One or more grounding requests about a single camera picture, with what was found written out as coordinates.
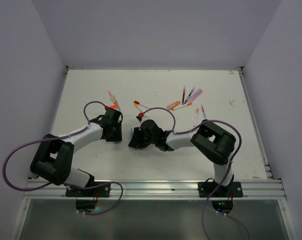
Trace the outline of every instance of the pen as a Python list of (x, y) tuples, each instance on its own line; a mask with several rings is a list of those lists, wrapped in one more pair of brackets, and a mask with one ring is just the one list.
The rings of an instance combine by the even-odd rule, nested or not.
[(190, 106), (190, 105), (192, 105), (192, 102), (188, 102), (187, 104), (184, 104), (182, 106), (178, 106), (178, 107), (172, 108), (172, 111), (175, 111), (175, 110), (178, 110), (178, 109), (183, 109), (183, 108), (185, 108), (187, 106)]
[(185, 102), (185, 95), (186, 95), (186, 85), (183, 86), (183, 92), (182, 92), (182, 105)]
[(110, 100), (113, 102), (113, 104), (115, 105), (116, 103), (115, 103), (115, 101), (114, 101), (114, 99), (113, 99), (113, 95), (112, 95), (112, 93), (110, 92), (110, 90), (108, 90), (108, 93), (109, 93), (109, 96), (110, 96)]
[(201, 110), (202, 110), (203, 118), (204, 118), (204, 120), (206, 120), (207, 116), (206, 116), (206, 113), (205, 113), (205, 109), (203, 108), (202, 105), (201, 105)]
[(116, 105), (116, 108), (117, 108), (119, 111), (121, 111), (120, 106), (119, 106), (119, 103), (118, 103), (118, 101), (117, 101), (117, 99), (116, 99), (116, 96), (112, 95), (112, 98), (113, 98), (114, 104)]
[(133, 101), (134, 104), (138, 104), (146, 109), (149, 109), (149, 107), (142, 105), (139, 101)]
[(143, 113), (143, 111), (138, 107), (138, 104), (134, 104), (134, 106), (140, 111), (140, 113)]
[(194, 121), (193, 121), (193, 127), (195, 127), (195, 126), (197, 125), (198, 114), (199, 114), (199, 108), (197, 108), (197, 109), (195, 110), (195, 116), (194, 116)]
[(187, 98), (186, 98), (186, 100), (184, 101), (183, 104), (186, 104), (186, 103), (187, 103), (187, 101), (189, 100), (189, 98), (190, 98), (191, 94), (194, 92), (194, 90), (196, 90), (195, 87), (192, 88), (191, 92), (189, 93), (189, 95), (187, 96)]

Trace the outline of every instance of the glass panel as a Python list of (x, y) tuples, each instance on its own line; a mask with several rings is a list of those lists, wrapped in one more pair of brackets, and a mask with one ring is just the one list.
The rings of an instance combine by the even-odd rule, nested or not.
[[(104, 209), (114, 201), (99, 200)], [(99, 216), (76, 214), (75, 200), (32, 200), (22, 240), (197, 240), (205, 239), (201, 227), (204, 201), (127, 200)], [(217, 215), (210, 205), (205, 222), (211, 238), (247, 240), (236, 221)], [(252, 239), (287, 240), (276, 200), (235, 201), (231, 215), (249, 228)]]

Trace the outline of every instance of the cable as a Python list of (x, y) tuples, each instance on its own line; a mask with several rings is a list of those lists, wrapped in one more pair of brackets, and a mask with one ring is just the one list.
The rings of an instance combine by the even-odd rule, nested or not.
[(120, 204), (121, 198), (123, 196), (123, 187), (122, 187), (121, 183), (119, 183), (117, 181), (108, 181), (108, 182), (105, 182), (105, 183), (102, 183), (102, 184), (99, 184), (99, 185), (96, 185), (96, 186), (88, 186), (88, 187), (71, 186), (73, 188), (80, 189), (80, 190), (91, 190), (91, 189), (97, 189), (97, 188), (106, 186), (108, 184), (117, 184), (117, 185), (120, 186), (121, 194), (120, 194), (120, 197), (118, 198), (118, 200), (115, 202), (115, 204), (113, 204), (111, 207), (109, 207), (106, 210), (99, 211), (99, 212), (85, 212), (84, 213), (85, 215), (90, 215), (90, 216), (101, 215), (101, 214), (104, 214), (104, 213), (109, 212), (110, 210), (116, 208)]
[(149, 109), (147, 109), (146, 111), (143, 112), (143, 114), (146, 114), (147, 112), (151, 111), (151, 110), (156, 110), (156, 109), (160, 109), (160, 110), (164, 110), (167, 111), (169, 114), (171, 114), (172, 118), (173, 118), (173, 127), (172, 127), (172, 132), (174, 132), (175, 127), (176, 127), (176, 118), (175, 116), (172, 114), (172, 112), (170, 112), (168, 109), (164, 108), (164, 107), (151, 107)]
[[(88, 102), (84, 108), (83, 108), (83, 114), (84, 114), (84, 117), (85, 119), (87, 120), (87, 123), (88, 125), (90, 125), (90, 120), (87, 116), (87, 113), (86, 113), (86, 109), (87, 109), (87, 106), (90, 105), (90, 104), (93, 104), (93, 103), (98, 103), (98, 104), (101, 104), (103, 105), (104, 107), (106, 107), (106, 105), (100, 101), (91, 101), (91, 102)], [(76, 131), (74, 133), (71, 133), (69, 135), (65, 135), (65, 136), (59, 136), (59, 137), (53, 137), (53, 138), (46, 138), (46, 139), (40, 139), (40, 140), (35, 140), (35, 141), (30, 141), (30, 142), (27, 142), (27, 143), (24, 143), (18, 147), (16, 147), (15, 149), (13, 149), (9, 154), (8, 156), (6, 156), (5, 160), (4, 160), (4, 163), (3, 163), (3, 166), (2, 166), (2, 177), (3, 177), (3, 180), (5, 181), (5, 183), (12, 189), (14, 190), (17, 190), (17, 191), (20, 191), (20, 192), (31, 192), (31, 191), (35, 191), (35, 190), (39, 190), (39, 189), (42, 189), (48, 185), (51, 184), (51, 182), (48, 182), (44, 185), (41, 185), (41, 186), (37, 186), (37, 187), (33, 187), (33, 188), (22, 188), (22, 187), (18, 187), (18, 186), (15, 186), (13, 185), (9, 179), (8, 179), (8, 176), (7, 176), (7, 165), (8, 165), (8, 162), (9, 162), (9, 159), (12, 157), (12, 155), (17, 152), (18, 150), (24, 148), (24, 147), (27, 147), (27, 146), (30, 146), (30, 145), (33, 145), (33, 144), (38, 144), (38, 143), (45, 143), (45, 142), (51, 142), (51, 141), (56, 141), (56, 140), (62, 140), (62, 139), (67, 139), (69, 137), (73, 137), (75, 135), (78, 135), (78, 134), (81, 134), (83, 133), (85, 130), (87, 130), (88, 128), (87, 127), (84, 127), (83, 129), (79, 130), (79, 131)]]
[(121, 124), (122, 121), (123, 121), (123, 114), (122, 114), (122, 112), (120, 112), (120, 116), (121, 116), (121, 121), (120, 121), (120, 124)]
[(87, 124), (90, 124), (90, 119), (88, 118), (87, 116), (87, 113), (86, 113), (86, 110), (87, 110), (87, 107), (90, 105), (90, 104), (101, 104), (103, 107), (106, 107), (106, 105), (101, 102), (101, 101), (90, 101), (88, 102), (86, 105), (84, 105), (84, 108), (83, 108), (83, 115), (87, 121)]
[(206, 192), (209, 192), (209, 191), (207, 190), (207, 183), (208, 183), (209, 180), (214, 181), (214, 179), (213, 179), (212, 177), (209, 177), (207, 180), (205, 180), (205, 182), (204, 182), (204, 184), (203, 184), (203, 188), (204, 188), (204, 191), (206, 191)]
[[(239, 143), (238, 143), (238, 146), (236, 148), (236, 150), (234, 151), (233, 155), (230, 157), (229, 159), (229, 165), (228, 165), (228, 168), (226, 170), (226, 173), (225, 175), (223, 176), (221, 182), (215, 187), (215, 189), (209, 194), (209, 196), (206, 198), (205, 202), (204, 202), (204, 205), (203, 205), (203, 209), (202, 209), (202, 212), (201, 212), (201, 223), (202, 223), (202, 229), (204, 231), (204, 234), (206, 235), (207, 239), (208, 240), (211, 240), (209, 234), (208, 234), (208, 231), (206, 229), (206, 226), (205, 226), (205, 221), (204, 221), (204, 216), (205, 216), (205, 212), (206, 212), (206, 208), (207, 208), (207, 205), (208, 205), (208, 202), (209, 202), (209, 199), (213, 196), (213, 194), (215, 194), (215, 192), (221, 187), (222, 183), (226, 180), (230, 170), (231, 170), (231, 165), (232, 165), (232, 162), (233, 162), (233, 159), (234, 157), (236, 156), (236, 154), (239, 152), (240, 150), (240, 147), (242, 145), (242, 137), (241, 137), (241, 134), (240, 132), (234, 127), (232, 126), (231, 124), (225, 122), (225, 121), (221, 121), (221, 120), (205, 120), (203, 122), (201, 122), (200, 124), (198, 124), (197, 126), (195, 126), (194, 128), (192, 128), (191, 130), (187, 130), (187, 131), (180, 131), (180, 132), (175, 132), (175, 127), (176, 127), (176, 118), (175, 116), (172, 114), (172, 112), (170, 112), (169, 110), (167, 110), (166, 108), (163, 108), (163, 107), (152, 107), (152, 108), (149, 108), (148, 110), (146, 110), (145, 112), (143, 112), (143, 114), (151, 111), (151, 110), (155, 110), (155, 109), (160, 109), (160, 110), (164, 110), (168, 113), (171, 114), (172, 118), (173, 118), (173, 127), (172, 127), (172, 132), (173, 134), (175, 135), (183, 135), (183, 134), (187, 134), (187, 133), (190, 133), (190, 132), (193, 132), (194, 130), (198, 129), (199, 127), (205, 125), (205, 124), (208, 124), (208, 123), (219, 123), (219, 124), (223, 124), (223, 125), (226, 125), (228, 126), (229, 128), (231, 128), (233, 131), (235, 131), (235, 133), (237, 134), (238, 138), (239, 138)], [(247, 235), (248, 235), (248, 238), (249, 240), (251, 240), (251, 234), (249, 232), (249, 229), (245, 226), (245, 224), (243, 222), (241, 222), (240, 220), (238, 220), (237, 218), (235, 218), (234, 216), (230, 216), (230, 215), (226, 215), (228, 218), (231, 218), (235, 221), (237, 221), (239, 224), (241, 224), (244, 229), (246, 230), (247, 232)]]

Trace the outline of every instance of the marker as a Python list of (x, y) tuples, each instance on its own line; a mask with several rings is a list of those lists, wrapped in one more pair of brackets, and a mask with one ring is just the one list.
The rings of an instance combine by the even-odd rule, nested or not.
[(174, 103), (171, 103), (170, 105), (166, 106), (168, 110), (172, 110), (176, 106), (178, 106), (181, 102), (180, 101), (175, 101)]
[(140, 111), (140, 113), (143, 113), (143, 111), (138, 107), (138, 104), (134, 104), (134, 106)]
[(119, 111), (121, 111), (120, 106), (119, 106), (119, 103), (118, 103), (118, 101), (117, 101), (117, 99), (116, 99), (116, 96), (112, 95), (112, 98), (113, 98), (114, 104), (116, 105), (116, 108), (117, 108)]
[(188, 102), (193, 102), (200, 94), (202, 93), (202, 89), (199, 88), (189, 99)]
[(175, 110), (178, 110), (178, 109), (183, 109), (183, 108), (185, 108), (187, 106), (190, 106), (190, 105), (192, 105), (192, 102), (188, 102), (187, 104), (184, 104), (182, 106), (178, 106), (178, 107), (172, 108), (172, 111), (175, 111)]
[(194, 121), (193, 121), (193, 127), (195, 127), (195, 126), (197, 125), (198, 115), (199, 115), (199, 108), (197, 108), (197, 109), (195, 110), (195, 116), (194, 116)]
[(192, 88), (191, 92), (189, 93), (189, 95), (187, 96), (187, 98), (186, 98), (186, 100), (184, 101), (183, 104), (186, 104), (186, 103), (187, 103), (187, 101), (189, 100), (189, 98), (190, 98), (191, 94), (194, 92), (194, 90), (196, 90), (196, 87), (193, 87), (193, 88)]
[(112, 93), (110, 92), (110, 90), (108, 90), (108, 93), (109, 93), (109, 96), (110, 96), (110, 100), (113, 102), (113, 104), (115, 105), (116, 103), (115, 103), (115, 101), (114, 101), (114, 99), (113, 99), (113, 95), (112, 95)]
[(139, 101), (133, 101), (134, 104), (138, 104), (146, 109), (149, 109), (149, 107), (142, 105)]
[(186, 85), (183, 86), (183, 93), (182, 93), (182, 105), (185, 102), (185, 95), (186, 95)]
[(207, 116), (206, 116), (206, 113), (205, 113), (205, 109), (203, 108), (202, 105), (201, 105), (201, 110), (202, 110), (203, 118), (204, 118), (204, 120), (206, 120)]

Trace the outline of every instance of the tube with orange cap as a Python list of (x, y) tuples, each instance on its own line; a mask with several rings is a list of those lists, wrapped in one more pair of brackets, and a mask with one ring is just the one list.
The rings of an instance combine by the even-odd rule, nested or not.
[(197, 125), (198, 115), (199, 115), (199, 108), (197, 108), (197, 109), (195, 110), (195, 116), (194, 116), (194, 121), (193, 121), (193, 127), (195, 127), (195, 126)]
[(178, 106), (181, 102), (180, 101), (175, 101), (174, 103), (171, 103), (170, 105), (168, 105), (166, 108), (168, 110), (173, 110), (173, 108), (175, 108), (176, 106)]
[(184, 104), (182, 106), (178, 106), (178, 107), (172, 108), (172, 111), (175, 111), (175, 110), (178, 110), (178, 109), (183, 109), (183, 108), (185, 108), (187, 106), (190, 106), (190, 105), (192, 105), (192, 102), (188, 102), (187, 104)]

